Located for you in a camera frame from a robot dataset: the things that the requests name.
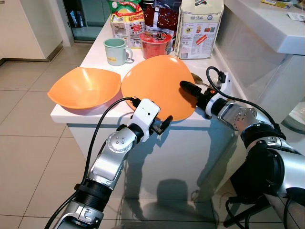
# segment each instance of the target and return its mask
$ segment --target black cable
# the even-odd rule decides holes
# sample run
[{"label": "black cable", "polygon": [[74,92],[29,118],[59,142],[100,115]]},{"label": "black cable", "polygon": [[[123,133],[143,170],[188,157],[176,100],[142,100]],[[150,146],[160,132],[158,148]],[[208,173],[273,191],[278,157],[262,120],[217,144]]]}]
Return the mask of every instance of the black cable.
[{"label": "black cable", "polygon": [[[91,139],[91,142],[90,142],[90,146],[89,146],[89,150],[88,150],[88,155],[87,155],[87,159],[86,159],[86,166],[85,166],[85,170],[84,170],[84,174],[83,174],[83,177],[82,177],[82,181],[81,181],[81,184],[84,185],[85,181],[86,181],[86,178],[87,178],[87,175],[88,175],[88,171],[89,171],[89,164],[90,164],[90,158],[91,158],[91,154],[92,154],[92,148],[93,148],[93,144],[94,144],[94,141],[95,141],[95,138],[97,136],[97,133],[99,131],[99,128],[101,126],[101,123],[103,121],[103,119],[105,118],[105,116],[107,115],[107,113],[114,107],[116,106],[116,104],[122,102],[122,101],[125,101],[125,100],[131,100],[131,101],[135,101],[136,99],[132,98],[132,97],[126,97],[126,98],[122,98],[122,99],[119,99],[118,101],[115,101],[113,104],[111,104],[107,110],[103,113],[103,115],[101,116],[99,122],[97,123],[96,125],[96,128],[95,128],[95,131],[93,133],[93,136],[92,136],[92,139]],[[104,149],[106,145],[106,141],[103,143],[100,151],[99,151],[99,154],[102,152],[102,150]],[[56,218],[56,216],[60,213],[61,210],[63,210],[63,208],[70,203],[71,200],[73,200],[75,197],[76,197],[76,194],[78,193],[78,191],[74,192],[65,202],[63,202],[62,205],[60,205],[60,207],[53,213],[53,215],[51,216],[51,218],[49,219],[47,225],[45,226],[44,229],[49,229],[52,222],[54,221],[54,219]]]},{"label": "black cable", "polygon": [[118,104],[118,103],[120,103],[120,102],[122,102],[122,101],[125,101],[125,100],[131,100],[131,101],[133,101],[134,98],[132,98],[132,97],[126,97],[126,98],[119,99],[118,101],[115,101],[113,104],[111,104],[111,105],[107,108],[107,110],[103,113],[103,115],[101,116],[99,122],[97,123],[96,128],[95,128],[95,131],[94,131],[93,136],[92,136],[92,139],[91,139],[91,142],[90,142],[89,150],[88,150],[88,155],[87,155],[87,160],[86,160],[85,171],[84,171],[84,175],[83,175],[82,181],[81,181],[81,184],[82,184],[82,185],[85,183],[86,178],[87,178],[87,175],[88,175],[89,164],[90,164],[90,158],[91,158],[91,153],[92,153],[93,144],[94,144],[94,141],[95,141],[97,132],[99,131],[99,128],[100,128],[100,126],[101,126],[101,123],[102,123],[104,117],[107,115],[107,113],[108,113],[114,106],[116,106],[116,104]]},{"label": "black cable", "polygon": [[214,71],[217,72],[218,75],[221,75],[221,74],[224,74],[223,72],[219,71],[216,67],[213,67],[213,66],[210,66],[206,69],[206,77],[209,81],[209,83],[211,84],[211,86],[213,87],[213,89],[215,91],[217,91],[220,95],[222,95],[223,97],[226,97],[228,99],[232,99],[232,100],[236,100],[236,101],[239,101],[239,102],[242,102],[242,103],[245,103],[245,104],[249,104],[253,107],[255,107],[257,110],[261,111],[271,122],[271,124],[275,127],[275,128],[278,128],[278,124],[275,123],[274,119],[269,115],[269,113],[264,110],[263,108],[261,108],[259,105],[256,105],[250,101],[247,101],[247,100],[244,100],[244,99],[240,99],[240,98],[236,98],[236,97],[232,97],[232,96],[229,96],[225,93],[223,93],[222,91],[220,91],[216,85],[213,83],[213,81],[211,80],[211,77],[210,77],[210,70],[213,69]]},{"label": "black cable", "polygon": [[104,147],[105,147],[105,145],[106,145],[106,141],[107,141],[107,140],[104,141],[104,143],[103,143],[103,145],[101,146],[100,151],[99,151],[99,153],[97,154],[97,156],[100,155],[100,154],[102,153],[102,151],[103,151],[103,149],[104,149]]},{"label": "black cable", "polygon": [[240,222],[238,222],[235,218],[233,213],[231,212],[231,210],[229,209],[229,204],[230,204],[230,200],[228,199],[225,203],[225,209],[227,210],[229,216],[231,217],[231,219],[233,219],[234,223],[240,228],[240,229],[245,229],[245,227],[243,225],[241,225]]},{"label": "black cable", "polygon": [[289,208],[289,205],[291,203],[291,199],[288,198],[286,204],[285,204],[285,208],[284,208],[284,215],[283,215],[283,218],[284,218],[284,228],[285,229],[288,229],[288,226],[287,226],[287,216],[288,216],[288,208]]},{"label": "black cable", "polygon": [[246,218],[244,218],[244,228],[249,229],[249,220],[250,220],[250,215],[247,215]]},{"label": "black cable", "polygon": [[62,205],[59,206],[59,208],[53,213],[49,221],[47,222],[46,226],[44,229],[49,229],[52,222],[55,220],[56,216],[61,212],[61,210],[64,209],[64,207],[70,203],[71,200],[73,200],[76,197],[78,191],[74,192],[68,199],[66,199],[65,202],[62,203]]}]

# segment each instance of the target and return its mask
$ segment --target red lid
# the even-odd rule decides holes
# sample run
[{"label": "red lid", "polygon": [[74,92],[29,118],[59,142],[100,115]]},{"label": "red lid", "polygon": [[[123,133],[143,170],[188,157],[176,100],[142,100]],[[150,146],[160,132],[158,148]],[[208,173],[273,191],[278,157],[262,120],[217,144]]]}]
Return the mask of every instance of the red lid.
[{"label": "red lid", "polygon": [[163,44],[169,42],[172,36],[159,31],[145,31],[140,34],[140,39],[151,44]]}]

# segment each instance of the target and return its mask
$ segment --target floor tile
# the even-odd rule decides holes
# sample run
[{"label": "floor tile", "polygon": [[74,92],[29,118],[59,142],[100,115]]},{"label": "floor tile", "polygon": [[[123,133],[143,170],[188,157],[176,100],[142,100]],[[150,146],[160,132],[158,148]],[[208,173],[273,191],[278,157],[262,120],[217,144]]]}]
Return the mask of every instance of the floor tile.
[{"label": "floor tile", "polygon": [[24,214],[58,140],[0,136],[0,214]]},{"label": "floor tile", "polygon": [[81,181],[85,158],[74,138],[61,138],[25,216],[50,217]]},{"label": "floor tile", "polygon": [[122,220],[214,221],[211,203],[168,199],[123,198]]},{"label": "floor tile", "polygon": [[92,44],[75,43],[72,47],[64,47],[52,62],[80,65],[91,46]]},{"label": "floor tile", "polygon": [[[21,221],[19,229],[42,229],[47,224],[49,218],[24,217]],[[50,229],[56,225],[58,219],[51,224]],[[103,219],[100,225],[101,229],[112,229],[118,224],[118,221]]]},{"label": "floor tile", "polygon": [[0,91],[0,123],[14,108],[25,92],[21,91]]},{"label": "floor tile", "polygon": [[[232,225],[228,227],[229,229],[239,229],[238,226]],[[250,229],[284,229],[284,226],[282,223],[250,223],[249,224]],[[222,224],[219,224],[217,226],[217,229],[227,229]]]},{"label": "floor tile", "polygon": [[48,92],[56,81],[78,66],[76,64],[51,63],[30,88],[30,91]]},{"label": "floor tile", "polygon": [[[43,229],[49,218],[23,217],[18,229]],[[58,219],[55,219],[50,226],[50,229],[56,225]]]},{"label": "floor tile", "polygon": [[51,119],[54,106],[45,92],[27,92],[0,125],[0,135],[61,136],[65,124]]},{"label": "floor tile", "polygon": [[125,229],[215,229],[215,224],[211,222],[122,220],[120,224],[123,224]]},{"label": "floor tile", "polygon": [[0,90],[27,91],[49,63],[6,62],[0,67]]},{"label": "floor tile", "polygon": [[18,229],[22,217],[20,216],[0,216],[1,229]]},{"label": "floor tile", "polygon": [[72,135],[72,133],[71,133],[71,131],[70,131],[70,129],[67,125],[66,125],[66,127],[65,127],[61,136],[62,137],[73,137],[73,135]]},{"label": "floor tile", "polygon": [[[229,197],[236,196],[230,181],[228,181],[219,191],[212,197],[213,211],[217,222],[224,222],[228,219],[228,213],[225,209],[225,203]],[[230,205],[234,215],[241,213],[253,205]],[[281,222],[276,211],[269,207],[250,217],[250,222]]]},{"label": "floor tile", "polygon": [[[274,197],[266,195],[267,200],[272,205],[278,216],[283,220],[284,208],[287,202],[286,198]],[[305,229],[305,208],[302,205],[292,201],[288,208],[287,226],[292,229]]]}]

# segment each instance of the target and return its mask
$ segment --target red package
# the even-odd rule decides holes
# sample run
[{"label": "red package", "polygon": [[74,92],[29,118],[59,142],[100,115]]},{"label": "red package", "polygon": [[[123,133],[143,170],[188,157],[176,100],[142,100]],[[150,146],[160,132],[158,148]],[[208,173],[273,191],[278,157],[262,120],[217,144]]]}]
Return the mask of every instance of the red package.
[{"label": "red package", "polygon": [[162,31],[172,36],[168,52],[172,51],[178,25],[178,12],[167,8],[153,8],[149,5],[144,12],[144,19],[146,31]]}]

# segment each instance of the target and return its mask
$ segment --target spoon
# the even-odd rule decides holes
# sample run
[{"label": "spoon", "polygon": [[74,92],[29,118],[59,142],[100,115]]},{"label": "spoon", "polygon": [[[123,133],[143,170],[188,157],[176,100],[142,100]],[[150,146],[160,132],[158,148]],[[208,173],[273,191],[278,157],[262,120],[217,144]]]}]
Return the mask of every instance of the spoon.
[{"label": "spoon", "polygon": [[201,84],[201,85],[206,86],[207,88],[211,88],[209,85],[205,84],[198,75],[196,75],[194,73],[191,73],[191,74],[192,74],[192,77],[193,77],[193,79],[195,81],[195,84]]}]

